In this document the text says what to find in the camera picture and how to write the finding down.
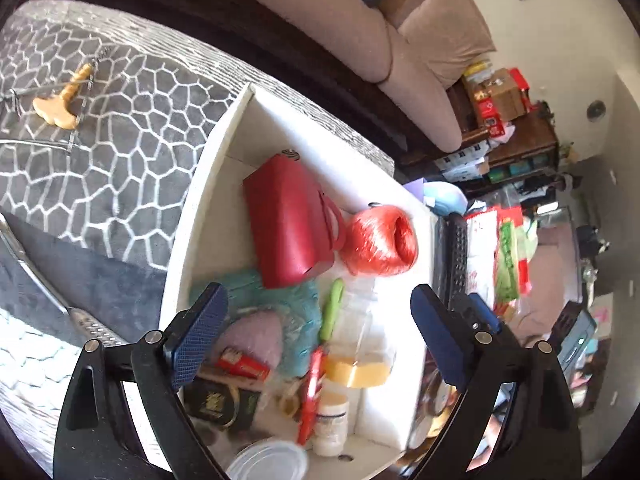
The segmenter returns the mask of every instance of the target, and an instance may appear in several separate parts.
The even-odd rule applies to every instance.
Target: pink sponge
[[[282,357],[282,325],[269,310],[243,317],[227,328],[213,345],[215,363],[225,348],[234,348],[274,370]]]

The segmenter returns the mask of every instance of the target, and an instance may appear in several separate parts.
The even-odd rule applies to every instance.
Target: metal spatula
[[[0,214],[0,238],[4,242],[9,254],[22,267],[43,294],[49,298],[63,314],[69,316],[72,325],[87,339],[99,339],[105,346],[125,345],[127,341],[113,330],[103,325],[87,311],[68,304],[67,300],[40,273],[33,262],[27,257],[24,248],[11,231],[9,224]]]

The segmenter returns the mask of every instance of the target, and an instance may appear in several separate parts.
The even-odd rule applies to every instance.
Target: person's hand
[[[493,415],[490,416],[489,422],[487,423],[486,429],[484,430],[484,438],[486,439],[488,444],[487,448],[469,463],[469,467],[466,468],[467,471],[471,471],[472,469],[480,467],[481,465],[489,462],[489,457],[494,451],[495,444],[498,442],[498,436],[500,435],[501,428],[502,424],[500,423],[500,421]]]

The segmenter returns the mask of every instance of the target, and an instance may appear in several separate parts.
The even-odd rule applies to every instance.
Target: teal plastic bag
[[[305,375],[309,370],[311,352],[318,346],[322,325],[316,282],[310,280],[287,288],[264,288],[256,269],[232,272],[215,281],[224,285],[228,293],[229,308],[223,329],[255,312],[277,312],[284,338],[277,371],[284,378]],[[198,299],[209,283],[191,287],[190,304]]]

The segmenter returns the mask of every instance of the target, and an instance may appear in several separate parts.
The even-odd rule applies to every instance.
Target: green handle
[[[331,339],[331,334],[334,331],[335,320],[338,317],[338,311],[340,310],[340,304],[342,303],[342,293],[344,292],[344,280],[338,278],[331,286],[331,292],[329,298],[324,305],[324,311],[322,312],[322,326],[320,327],[320,341],[323,343]]]

